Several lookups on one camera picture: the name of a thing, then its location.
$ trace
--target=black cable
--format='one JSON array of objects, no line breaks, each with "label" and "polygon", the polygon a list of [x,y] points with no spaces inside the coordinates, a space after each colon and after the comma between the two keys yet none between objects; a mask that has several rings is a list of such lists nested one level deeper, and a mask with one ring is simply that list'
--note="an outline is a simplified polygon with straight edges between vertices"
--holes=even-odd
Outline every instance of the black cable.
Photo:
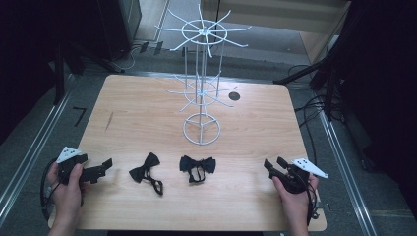
[{"label": "black cable", "polygon": [[[298,174],[296,174],[295,173],[295,171],[291,171],[292,173],[290,173],[291,175],[295,175],[297,178],[298,178],[298,180],[301,182],[301,183],[303,183],[303,185],[304,185],[304,188],[305,188],[305,190],[306,190],[306,192],[307,192],[307,198],[309,199],[309,211],[310,212],[307,212],[307,214],[308,215],[313,215],[313,213],[314,213],[314,210],[315,210],[315,208],[316,208],[316,201],[317,201],[317,195],[316,195],[316,193],[314,193],[314,200],[312,200],[312,196],[311,196],[311,194],[310,194],[310,188],[309,188],[309,186],[311,186],[311,184],[310,183],[306,183],[306,182],[304,182],[304,180],[301,178],[301,176],[299,176]],[[309,223],[310,223],[310,219],[311,218],[307,218],[307,225],[309,225]]]},{"label": "black cable", "polygon": [[40,206],[42,208],[42,213],[43,216],[45,217],[46,220],[49,219],[49,212],[48,212],[48,208],[49,208],[49,204],[50,204],[50,198],[53,194],[53,192],[55,191],[55,189],[59,186],[60,183],[58,183],[58,185],[51,191],[51,193],[49,194],[49,196],[45,196],[45,181],[46,181],[46,176],[48,175],[49,169],[51,167],[51,165],[57,160],[57,158],[53,158],[52,160],[49,161],[49,163],[46,165],[45,169],[43,170],[43,174],[42,174],[42,180],[40,182]]}]

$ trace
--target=person's hand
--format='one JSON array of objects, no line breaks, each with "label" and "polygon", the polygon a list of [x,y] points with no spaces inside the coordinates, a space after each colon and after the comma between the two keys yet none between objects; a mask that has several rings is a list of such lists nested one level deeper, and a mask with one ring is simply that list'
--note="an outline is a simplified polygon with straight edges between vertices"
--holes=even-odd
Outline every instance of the person's hand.
[{"label": "person's hand", "polygon": [[80,221],[82,193],[79,186],[83,166],[77,164],[71,171],[68,185],[59,184],[58,163],[53,163],[48,172],[48,181],[55,191],[52,198],[56,206],[56,216],[48,235],[73,235]]},{"label": "person's hand", "polygon": [[[283,210],[285,216],[287,217],[291,235],[308,235],[307,211],[309,206],[309,197],[307,192],[305,191],[301,194],[291,194],[286,191],[282,182],[276,176],[272,177],[272,181],[282,200]],[[313,187],[313,191],[316,190],[319,185],[319,179],[310,174],[309,182]]]}]

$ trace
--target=table surface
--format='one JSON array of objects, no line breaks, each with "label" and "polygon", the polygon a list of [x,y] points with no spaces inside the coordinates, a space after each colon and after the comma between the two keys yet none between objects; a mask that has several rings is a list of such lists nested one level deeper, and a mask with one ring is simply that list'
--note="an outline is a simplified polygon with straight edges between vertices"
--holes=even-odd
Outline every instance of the table surface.
[{"label": "table surface", "polygon": [[[276,163],[305,157],[306,151],[288,89],[277,85],[220,82],[219,101],[208,107],[221,134],[199,146],[183,134],[185,119],[198,113],[197,105],[184,111],[184,84],[176,79],[109,76],[101,90],[79,148],[89,155],[86,167],[108,158],[113,167],[98,183],[89,185],[80,229],[277,231],[286,229],[282,205],[264,161]],[[231,91],[240,99],[231,100]],[[163,182],[159,196],[147,180],[135,182],[129,171],[142,166],[150,152],[160,164],[150,171]],[[213,157],[214,173],[190,184],[179,170],[180,158]],[[319,209],[309,230],[327,227]]]}]

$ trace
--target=tripod leg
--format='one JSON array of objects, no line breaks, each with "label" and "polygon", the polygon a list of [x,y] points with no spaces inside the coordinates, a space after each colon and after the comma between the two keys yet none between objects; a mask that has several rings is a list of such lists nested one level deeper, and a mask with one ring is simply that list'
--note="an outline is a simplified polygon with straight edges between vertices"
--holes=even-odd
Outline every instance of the tripod leg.
[{"label": "tripod leg", "polygon": [[55,51],[55,101],[54,105],[58,104],[64,96],[64,58],[62,55],[62,45],[59,43]]}]

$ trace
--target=black bow tie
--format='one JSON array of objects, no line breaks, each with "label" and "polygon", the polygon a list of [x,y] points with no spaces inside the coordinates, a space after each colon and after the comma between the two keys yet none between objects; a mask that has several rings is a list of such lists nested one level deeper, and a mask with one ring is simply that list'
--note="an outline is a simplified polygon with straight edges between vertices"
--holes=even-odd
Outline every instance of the black bow tie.
[{"label": "black bow tie", "polygon": [[141,167],[137,167],[135,169],[132,169],[129,171],[129,174],[132,176],[132,178],[141,183],[143,179],[149,180],[153,188],[156,190],[156,192],[159,195],[163,195],[163,184],[162,181],[154,180],[152,177],[150,177],[150,169],[156,165],[158,165],[159,159],[155,154],[152,152],[148,155],[147,159],[145,160],[145,163]]},{"label": "black bow tie", "polygon": [[[197,174],[199,176],[199,180],[196,180],[193,176],[193,174],[191,173],[191,170],[193,168],[197,168]],[[199,183],[199,182],[203,182],[206,179],[206,175],[205,172],[207,173],[214,173],[214,169],[215,169],[215,159],[213,159],[212,157],[207,158],[207,159],[202,159],[202,160],[195,160],[190,158],[187,155],[184,155],[183,157],[181,157],[180,160],[180,170],[181,171],[188,171],[188,174],[190,175],[190,179],[188,180],[189,183]]]}]

